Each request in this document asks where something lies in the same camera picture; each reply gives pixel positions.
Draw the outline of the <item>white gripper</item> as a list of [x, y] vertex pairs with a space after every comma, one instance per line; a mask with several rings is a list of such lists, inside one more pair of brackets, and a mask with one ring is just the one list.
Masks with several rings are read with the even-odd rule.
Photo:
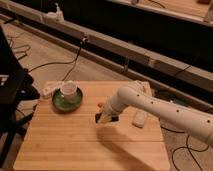
[[102, 114], [99, 119], [100, 124], [119, 121], [119, 117], [117, 116], [117, 113], [112, 109], [112, 107], [109, 104], [104, 104], [104, 106], [101, 108], [101, 113]]

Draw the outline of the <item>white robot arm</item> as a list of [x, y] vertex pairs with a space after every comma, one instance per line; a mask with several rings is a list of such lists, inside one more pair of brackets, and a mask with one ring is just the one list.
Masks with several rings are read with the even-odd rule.
[[108, 123], [127, 108], [142, 109], [213, 147], [213, 115], [147, 95], [141, 81], [122, 85], [109, 97], [97, 123]]

